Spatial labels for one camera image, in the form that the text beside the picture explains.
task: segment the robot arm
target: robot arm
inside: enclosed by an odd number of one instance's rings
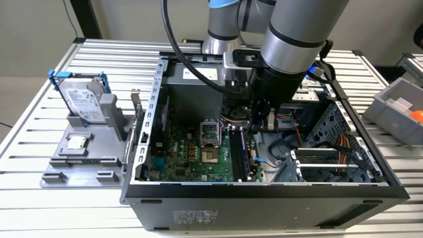
[[[263,46],[260,53],[255,55],[256,64],[253,65],[248,60],[243,62],[240,56],[237,66],[248,65],[253,68],[253,77],[249,81],[252,95],[248,130],[251,133],[276,131],[275,114],[281,103],[291,100],[301,84],[348,0],[217,2],[220,6],[224,6],[223,2],[227,4],[231,2],[232,5],[216,8],[216,1],[211,0],[209,36],[204,42],[204,52],[223,54],[221,51],[232,51],[233,47],[239,47],[236,25],[232,24],[239,4],[243,4],[239,18],[247,19],[247,21],[239,21],[243,30],[252,29],[259,32],[257,26],[265,25]],[[248,56],[248,52],[243,50],[235,50],[233,53]]]

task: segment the aluminum extrusion table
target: aluminum extrusion table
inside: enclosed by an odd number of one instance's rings
[[[397,62],[407,73],[412,76],[412,82],[423,85],[423,55],[403,53],[403,57]]]
[[[56,71],[104,71],[118,98],[117,106],[125,114],[133,114],[130,89],[140,89],[145,104],[157,54],[171,49],[168,43],[85,40],[72,44]],[[199,53],[200,45],[181,44],[181,49]],[[331,51],[327,62],[335,67],[351,105],[361,114],[387,82],[365,57],[352,51]],[[46,81],[0,145],[0,231],[5,231],[0,237],[293,235],[284,231],[171,232],[157,235],[141,228],[129,206],[118,203],[120,188],[42,189],[38,182],[68,125],[66,113],[64,102]],[[423,237],[423,148],[405,147],[369,121],[363,122],[411,199],[345,231],[304,232],[295,237]]]

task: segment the power supply label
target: power supply label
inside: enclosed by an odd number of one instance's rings
[[[216,68],[196,68],[196,70],[209,79],[217,80],[217,69]],[[184,68],[183,79],[199,79],[191,71]]]

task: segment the green circuit board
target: green circuit board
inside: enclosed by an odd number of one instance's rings
[[[216,127],[212,125],[203,125],[203,139],[216,139]]]
[[[203,133],[208,138],[216,137],[211,135],[212,128],[207,128]],[[256,147],[252,136],[247,136],[248,153],[255,151]],[[165,157],[164,171],[160,172],[160,181],[215,181],[233,182],[232,178],[232,161],[229,153],[228,130],[221,130],[221,144],[219,148],[200,147],[200,132],[193,128],[172,127],[168,140],[168,154]],[[215,151],[217,159],[209,160],[212,163],[204,163],[203,153]],[[260,166],[257,166],[256,176],[252,181],[261,181]]]

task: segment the wire bundle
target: wire bundle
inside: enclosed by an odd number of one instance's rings
[[[339,136],[337,136],[336,145],[345,146],[345,147],[351,148],[348,138],[343,134],[339,134]],[[337,163],[340,165],[343,165],[343,164],[345,164],[345,162],[347,162],[347,155],[337,152]]]
[[[228,115],[220,114],[220,117],[231,123],[248,122],[248,120],[245,119],[247,116],[243,118],[231,118]]]
[[[287,116],[287,115],[283,115],[283,114],[277,114],[276,117],[280,118],[280,119],[291,119],[291,116]]]
[[[299,134],[299,129],[297,129],[297,119],[295,119],[295,132],[296,132],[296,138],[297,138],[297,146],[303,147],[301,136]]]

